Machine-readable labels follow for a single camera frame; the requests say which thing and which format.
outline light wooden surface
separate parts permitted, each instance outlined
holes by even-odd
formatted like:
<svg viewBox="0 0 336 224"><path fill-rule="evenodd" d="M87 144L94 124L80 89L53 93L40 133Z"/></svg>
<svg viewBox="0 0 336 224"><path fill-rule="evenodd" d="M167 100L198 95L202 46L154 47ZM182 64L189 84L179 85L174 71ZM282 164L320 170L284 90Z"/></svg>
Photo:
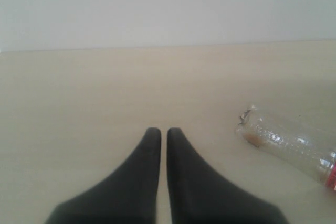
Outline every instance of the light wooden surface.
<svg viewBox="0 0 336 224"><path fill-rule="evenodd" d="M237 139L251 101L335 133L336 42L0 54L0 223L43 223L162 130L158 223L171 223L165 135L291 223L335 223L336 194Z"/></svg>

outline plastic bottle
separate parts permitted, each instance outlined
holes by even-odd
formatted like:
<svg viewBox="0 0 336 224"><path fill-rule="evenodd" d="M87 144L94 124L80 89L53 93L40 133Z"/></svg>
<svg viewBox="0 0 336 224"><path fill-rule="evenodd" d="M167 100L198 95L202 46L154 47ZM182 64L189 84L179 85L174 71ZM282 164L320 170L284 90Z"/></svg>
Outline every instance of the plastic bottle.
<svg viewBox="0 0 336 224"><path fill-rule="evenodd" d="M247 142L336 190L336 148L326 145L334 137L255 105L240 120L236 132Z"/></svg>

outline clear plastic bottle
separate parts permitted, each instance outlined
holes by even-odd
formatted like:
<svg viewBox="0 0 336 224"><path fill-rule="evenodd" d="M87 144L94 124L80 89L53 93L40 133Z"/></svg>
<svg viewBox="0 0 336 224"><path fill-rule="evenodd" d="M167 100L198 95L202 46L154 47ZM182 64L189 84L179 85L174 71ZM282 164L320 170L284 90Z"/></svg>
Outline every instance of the clear plastic bottle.
<svg viewBox="0 0 336 224"><path fill-rule="evenodd" d="M240 120L236 132L247 142L336 190L336 148L325 144L334 137L255 105Z"/></svg>

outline bottle label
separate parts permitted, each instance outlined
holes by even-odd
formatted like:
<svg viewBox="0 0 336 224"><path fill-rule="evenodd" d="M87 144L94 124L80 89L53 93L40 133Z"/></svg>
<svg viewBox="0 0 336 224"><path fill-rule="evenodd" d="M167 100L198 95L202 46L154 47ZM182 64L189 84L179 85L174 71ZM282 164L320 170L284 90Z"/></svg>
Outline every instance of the bottle label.
<svg viewBox="0 0 336 224"><path fill-rule="evenodd" d="M326 186L336 190L336 164L327 179Z"/></svg>

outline black rubber pad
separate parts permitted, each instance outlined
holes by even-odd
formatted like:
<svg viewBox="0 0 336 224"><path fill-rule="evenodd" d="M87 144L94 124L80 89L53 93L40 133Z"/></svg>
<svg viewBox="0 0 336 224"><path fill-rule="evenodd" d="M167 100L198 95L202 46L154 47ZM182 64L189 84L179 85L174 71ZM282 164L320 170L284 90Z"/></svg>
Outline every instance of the black rubber pad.
<svg viewBox="0 0 336 224"><path fill-rule="evenodd" d="M178 128L168 131L167 177L174 224L288 223L277 207L209 166Z"/></svg>
<svg viewBox="0 0 336 224"><path fill-rule="evenodd" d="M115 172L56 207L46 224L155 223L160 153L160 130L149 128Z"/></svg>

